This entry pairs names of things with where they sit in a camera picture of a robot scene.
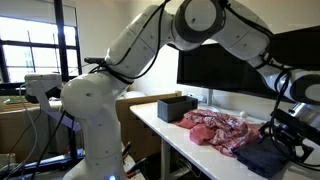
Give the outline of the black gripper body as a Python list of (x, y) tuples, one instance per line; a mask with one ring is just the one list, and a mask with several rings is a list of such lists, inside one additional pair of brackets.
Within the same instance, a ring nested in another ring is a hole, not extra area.
[(314, 150), (303, 143), (299, 134), (283, 123), (275, 125), (268, 121), (259, 128), (259, 132), (262, 139), (268, 138), (283, 156), (295, 163), (303, 164)]

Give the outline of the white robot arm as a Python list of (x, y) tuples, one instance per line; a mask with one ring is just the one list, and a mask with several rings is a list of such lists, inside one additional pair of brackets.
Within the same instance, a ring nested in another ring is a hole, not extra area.
[(207, 40), (256, 68), (269, 89), (284, 88), (286, 98), (304, 104), (310, 113), (319, 113), (320, 74), (293, 69), (274, 59), (267, 51), (269, 28), (243, 4), (235, 0), (184, 0), (174, 14), (163, 4), (151, 5), (135, 17), (97, 62), (98, 72), (80, 75), (62, 88), (62, 105), (80, 124), (86, 152), (63, 180), (123, 179), (116, 99), (134, 79), (153, 69), (163, 46), (187, 51)]

